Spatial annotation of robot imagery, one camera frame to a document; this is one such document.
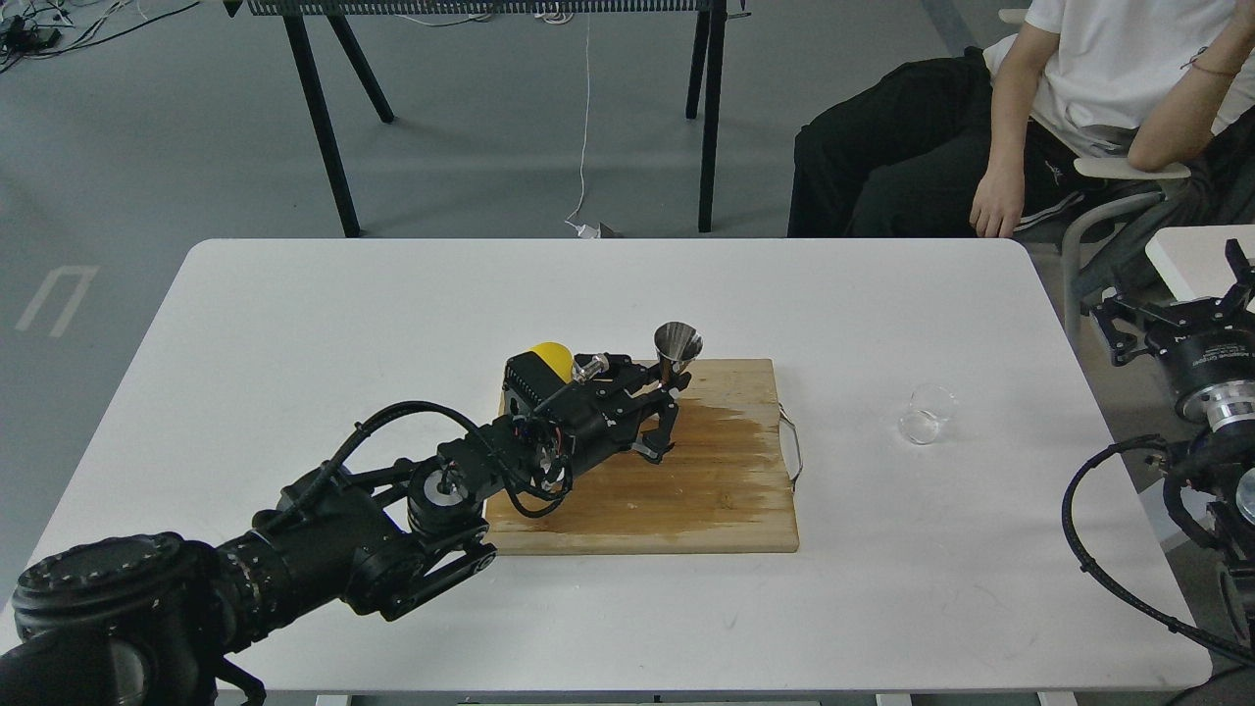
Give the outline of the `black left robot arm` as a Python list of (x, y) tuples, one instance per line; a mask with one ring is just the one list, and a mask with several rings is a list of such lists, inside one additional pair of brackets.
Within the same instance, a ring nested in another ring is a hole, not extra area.
[(530, 350), (506, 362), (493, 423), (435, 403), (382, 408), (221, 545), (162, 532), (59, 551), (15, 586), (3, 702), (211, 705), (225, 682), (261, 705), (264, 683), (228, 655), (331, 599), (394, 621), (469, 581), (497, 554), (489, 497), (538, 518), (616, 453), (658, 464), (690, 380), (685, 359), (551, 365)]

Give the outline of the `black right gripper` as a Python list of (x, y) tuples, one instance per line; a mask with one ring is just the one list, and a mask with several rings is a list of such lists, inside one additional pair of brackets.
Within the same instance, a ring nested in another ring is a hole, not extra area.
[(1214, 319), (1195, 324), (1194, 301), (1155, 303), (1112, 293), (1094, 305), (1093, 324), (1109, 349), (1113, 366), (1150, 354), (1160, 362), (1183, 421), (1232, 436), (1252, 430), (1254, 420), (1254, 267), (1237, 238), (1224, 251), (1232, 286), (1214, 303)]

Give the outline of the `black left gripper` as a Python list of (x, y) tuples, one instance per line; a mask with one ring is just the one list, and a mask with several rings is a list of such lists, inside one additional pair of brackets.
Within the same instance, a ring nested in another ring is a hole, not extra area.
[[(507, 485), (551, 488), (560, 472), (579, 477), (629, 450), (658, 465), (676, 445), (678, 395), (689, 387), (690, 372), (676, 374), (669, 362), (641, 365), (622, 354), (577, 354), (574, 376), (577, 381), (562, 384), (536, 354), (506, 362)], [(654, 416), (656, 428), (640, 430)]]

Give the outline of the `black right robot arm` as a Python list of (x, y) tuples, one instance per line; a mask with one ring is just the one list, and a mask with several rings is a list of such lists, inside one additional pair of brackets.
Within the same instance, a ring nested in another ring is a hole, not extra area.
[[(1225, 256), (1232, 286), (1220, 298), (1161, 305), (1130, 298), (1116, 290), (1111, 298), (1091, 310), (1111, 362), (1123, 366), (1140, 356), (1155, 359), (1168, 384), (1176, 415), (1197, 425), (1199, 434), (1188, 441), (1147, 434), (1103, 448), (1068, 483), (1060, 519), (1064, 539), (1081, 571), (1111, 594), (1212, 653), (1251, 666), (1254, 273), (1236, 238), (1227, 240)], [(1194, 544), (1219, 554), (1219, 586), (1235, 633), (1232, 638), (1197, 630), (1157, 611), (1124, 589), (1086, 551), (1073, 522), (1081, 480), (1102, 461), (1126, 451), (1147, 451), (1162, 474), (1162, 502), (1168, 519)]]

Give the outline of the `person right hand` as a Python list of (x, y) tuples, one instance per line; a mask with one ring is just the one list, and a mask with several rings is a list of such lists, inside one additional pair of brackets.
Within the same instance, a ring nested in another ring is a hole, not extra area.
[(1024, 162), (1022, 158), (990, 161), (976, 186), (970, 224), (981, 238), (1009, 238), (1022, 223), (1024, 209)]

